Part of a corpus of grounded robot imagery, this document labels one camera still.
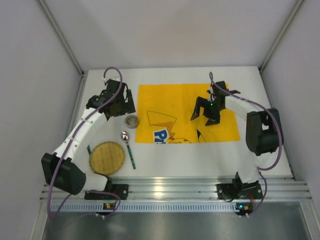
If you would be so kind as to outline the spoon with green handle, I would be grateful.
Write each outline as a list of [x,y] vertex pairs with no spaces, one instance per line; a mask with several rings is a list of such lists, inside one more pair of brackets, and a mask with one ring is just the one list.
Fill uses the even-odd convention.
[[131,151],[131,148],[130,148],[130,145],[129,145],[130,136],[129,136],[127,131],[122,131],[121,134],[120,134],[120,137],[121,137],[121,140],[126,144],[132,168],[135,170],[136,169],[136,164],[135,164],[135,161],[134,161],[134,158],[133,158],[133,154],[132,154],[132,151]]

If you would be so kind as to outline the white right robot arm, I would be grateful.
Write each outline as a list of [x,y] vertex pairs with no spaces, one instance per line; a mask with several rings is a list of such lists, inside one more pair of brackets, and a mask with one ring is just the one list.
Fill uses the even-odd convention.
[[248,154],[232,182],[217,185],[219,199],[231,202],[249,199],[250,195],[261,199],[259,174],[273,169],[282,154],[284,137],[279,111],[242,97],[238,90],[228,89],[224,81],[212,81],[207,93],[207,98],[197,97],[191,120],[198,118],[203,110],[206,126],[214,126],[221,123],[223,110],[231,110],[246,123]]

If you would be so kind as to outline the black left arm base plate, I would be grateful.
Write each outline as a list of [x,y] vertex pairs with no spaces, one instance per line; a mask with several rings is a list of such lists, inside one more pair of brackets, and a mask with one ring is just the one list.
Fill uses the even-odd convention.
[[[129,194],[129,185],[113,184],[109,192],[119,196],[121,200],[126,200]],[[116,200],[116,197],[112,195],[92,193],[92,192],[86,191],[84,195],[84,199],[85,200]]]

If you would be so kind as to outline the yellow cartoon placemat cloth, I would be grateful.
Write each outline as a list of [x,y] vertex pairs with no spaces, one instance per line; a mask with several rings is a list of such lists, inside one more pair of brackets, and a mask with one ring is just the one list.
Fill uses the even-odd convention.
[[220,113],[220,123],[207,126],[201,114],[191,120],[197,97],[207,98],[208,83],[143,84],[138,88],[135,141],[141,144],[237,142],[241,139],[236,115]]

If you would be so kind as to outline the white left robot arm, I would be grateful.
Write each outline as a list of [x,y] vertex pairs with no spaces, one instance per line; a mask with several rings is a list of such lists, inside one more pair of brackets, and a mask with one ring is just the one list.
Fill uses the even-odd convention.
[[87,102],[78,123],[53,152],[45,153],[41,165],[48,185],[71,195],[81,191],[106,191],[111,179],[94,172],[89,163],[88,145],[98,130],[111,118],[135,113],[131,90],[124,82],[111,78],[99,95]]

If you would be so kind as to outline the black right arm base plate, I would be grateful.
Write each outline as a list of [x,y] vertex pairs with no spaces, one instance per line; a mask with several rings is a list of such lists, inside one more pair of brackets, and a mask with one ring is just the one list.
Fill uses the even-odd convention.
[[233,200],[254,200],[262,199],[263,193],[261,185],[258,181],[254,183],[245,183],[240,186],[235,186],[232,183],[220,183],[216,185],[217,195],[219,200],[231,202]]

